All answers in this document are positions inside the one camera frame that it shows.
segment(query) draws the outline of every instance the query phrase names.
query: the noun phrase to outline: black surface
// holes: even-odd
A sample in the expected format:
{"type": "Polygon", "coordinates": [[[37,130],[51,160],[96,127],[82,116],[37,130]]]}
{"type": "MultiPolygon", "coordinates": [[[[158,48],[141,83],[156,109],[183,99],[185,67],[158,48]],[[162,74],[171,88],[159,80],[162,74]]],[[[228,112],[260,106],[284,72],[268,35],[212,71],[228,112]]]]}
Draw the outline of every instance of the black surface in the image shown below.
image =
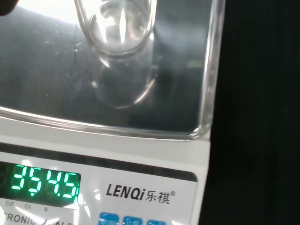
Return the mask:
{"type": "Polygon", "coordinates": [[[201,225],[300,224],[299,8],[227,1],[201,225]]]}
{"type": "Polygon", "coordinates": [[[70,154],[70,153],[64,153],[59,151],[53,152],[50,150],[41,150],[41,149],[11,145],[6,143],[0,143],[0,152],[7,152],[11,154],[31,156],[37,158],[46,158],[46,159],[77,163],[83,165],[93,165],[93,166],[99,166],[99,167],[116,169],[116,170],[124,170],[124,171],[135,172],[135,173],[144,173],[149,175],[197,182],[197,177],[192,172],[173,170],[173,169],[167,169],[167,168],[150,166],[150,165],[142,165],[137,163],[129,163],[129,162],[123,162],[118,160],[99,158],[99,157],[83,156],[83,155],[70,154]]]}

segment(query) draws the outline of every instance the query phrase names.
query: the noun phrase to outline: green led digits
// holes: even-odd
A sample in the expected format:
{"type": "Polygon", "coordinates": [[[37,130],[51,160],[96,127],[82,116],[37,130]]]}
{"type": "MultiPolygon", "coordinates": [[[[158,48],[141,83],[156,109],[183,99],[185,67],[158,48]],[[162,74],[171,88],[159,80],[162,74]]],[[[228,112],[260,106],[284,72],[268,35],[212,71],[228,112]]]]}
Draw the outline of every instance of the green led digits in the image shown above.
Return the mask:
{"type": "Polygon", "coordinates": [[[36,186],[36,188],[29,188],[28,191],[30,192],[31,196],[34,196],[35,193],[41,190],[42,181],[38,177],[34,177],[33,173],[35,170],[41,170],[41,168],[32,167],[30,169],[29,177],[31,179],[31,183],[36,186]]]}
{"type": "Polygon", "coordinates": [[[58,193],[58,190],[59,190],[59,187],[60,187],[59,182],[60,182],[60,179],[61,179],[61,174],[62,173],[59,172],[57,174],[56,180],[51,180],[51,175],[52,175],[51,170],[48,170],[48,173],[47,173],[47,181],[48,181],[49,184],[55,184],[53,191],[58,196],[60,196],[60,194],[58,193]]]}
{"type": "Polygon", "coordinates": [[[23,166],[23,165],[16,165],[14,172],[16,172],[16,170],[19,170],[19,169],[21,170],[21,174],[14,174],[14,178],[20,179],[20,184],[18,186],[13,185],[11,187],[12,189],[15,189],[15,190],[21,190],[21,188],[23,188],[24,182],[25,182],[25,179],[23,177],[26,175],[27,167],[23,166]]]}
{"type": "Polygon", "coordinates": [[[0,173],[2,170],[7,177],[7,198],[53,206],[66,206],[78,200],[78,173],[0,162],[0,173]]]}
{"type": "Polygon", "coordinates": [[[72,198],[75,196],[76,193],[76,189],[77,187],[75,186],[75,183],[69,182],[69,178],[71,180],[77,180],[77,174],[73,173],[73,172],[67,172],[64,178],[64,183],[66,184],[67,187],[70,187],[70,192],[69,194],[64,194],[63,197],[64,198],[72,198]]]}

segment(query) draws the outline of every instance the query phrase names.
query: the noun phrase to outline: lenqi logo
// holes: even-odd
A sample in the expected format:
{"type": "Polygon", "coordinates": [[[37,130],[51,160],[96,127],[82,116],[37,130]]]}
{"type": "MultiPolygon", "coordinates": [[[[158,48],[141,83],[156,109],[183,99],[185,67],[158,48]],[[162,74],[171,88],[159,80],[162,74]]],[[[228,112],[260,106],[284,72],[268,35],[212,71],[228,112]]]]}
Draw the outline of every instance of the lenqi logo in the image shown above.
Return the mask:
{"type": "Polygon", "coordinates": [[[120,197],[120,198],[131,198],[133,200],[145,200],[149,202],[158,202],[160,204],[170,204],[170,196],[175,196],[176,193],[172,192],[157,192],[149,191],[146,189],[140,189],[138,187],[127,187],[122,185],[112,184],[108,185],[106,195],[120,197]]]}

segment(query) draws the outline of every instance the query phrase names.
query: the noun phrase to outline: scale reading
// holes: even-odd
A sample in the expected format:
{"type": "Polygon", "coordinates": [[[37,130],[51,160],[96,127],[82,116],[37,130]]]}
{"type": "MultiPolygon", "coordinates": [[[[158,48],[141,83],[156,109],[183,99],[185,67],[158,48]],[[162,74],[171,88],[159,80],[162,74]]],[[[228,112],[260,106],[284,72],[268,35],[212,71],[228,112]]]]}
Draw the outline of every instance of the scale reading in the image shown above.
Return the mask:
{"type": "Polygon", "coordinates": [[[0,162],[0,198],[64,207],[77,202],[80,174],[0,162]]]}

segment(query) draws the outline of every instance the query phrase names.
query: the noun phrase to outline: display panel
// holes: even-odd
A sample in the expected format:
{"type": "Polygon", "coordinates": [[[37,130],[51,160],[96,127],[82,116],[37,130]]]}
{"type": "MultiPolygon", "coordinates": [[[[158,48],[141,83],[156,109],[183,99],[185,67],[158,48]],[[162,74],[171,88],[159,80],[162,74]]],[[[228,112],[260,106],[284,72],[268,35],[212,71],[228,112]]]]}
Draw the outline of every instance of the display panel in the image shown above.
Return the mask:
{"type": "Polygon", "coordinates": [[[0,162],[0,198],[64,207],[77,202],[81,175],[0,162]]]}

